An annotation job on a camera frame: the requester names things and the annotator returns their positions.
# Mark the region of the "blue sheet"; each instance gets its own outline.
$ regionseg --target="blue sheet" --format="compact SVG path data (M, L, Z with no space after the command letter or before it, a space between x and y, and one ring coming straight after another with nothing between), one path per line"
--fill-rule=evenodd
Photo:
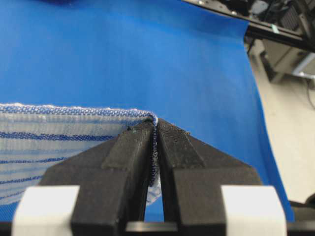
M292 221L247 26L179 0L2 0L0 103L150 110L254 166ZM161 220L160 206L146 219Z

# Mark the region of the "white and blue striped fabric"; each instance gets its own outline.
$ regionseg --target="white and blue striped fabric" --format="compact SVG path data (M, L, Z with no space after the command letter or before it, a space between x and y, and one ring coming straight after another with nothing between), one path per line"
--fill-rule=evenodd
M20 200L46 169L109 140L128 126L151 119L154 128L153 178L147 204L160 195L156 125L151 112L81 107L0 104L0 205Z

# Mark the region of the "white towel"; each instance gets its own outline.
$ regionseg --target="white towel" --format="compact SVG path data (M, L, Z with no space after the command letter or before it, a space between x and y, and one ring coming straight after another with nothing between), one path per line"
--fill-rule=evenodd
M19 201L25 188L38 184L47 168L148 118L155 127L152 177L155 181L148 192L147 204L150 204L161 193L158 118L153 113L136 109L0 104L0 205Z

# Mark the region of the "black metal rail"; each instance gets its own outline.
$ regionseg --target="black metal rail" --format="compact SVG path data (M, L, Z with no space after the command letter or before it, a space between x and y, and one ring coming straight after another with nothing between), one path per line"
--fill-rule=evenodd
M182 0L190 4L211 10L213 12L243 19L249 22L246 36L256 39L269 39L291 47L300 48L306 51L315 52L315 45L309 41L307 36L301 35L289 29L277 27L278 32L274 32L272 25L266 22L260 22L252 18L243 16L235 11L231 11L224 4L217 0Z

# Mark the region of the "floor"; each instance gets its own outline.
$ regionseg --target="floor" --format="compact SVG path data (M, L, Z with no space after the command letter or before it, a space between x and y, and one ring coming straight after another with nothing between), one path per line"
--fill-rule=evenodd
M308 102L303 81L292 78L285 78L280 84L268 81L258 57L262 50L262 43L257 40L250 61L273 154L288 198L304 202L315 193L315 110ZM315 103L315 91L310 94Z

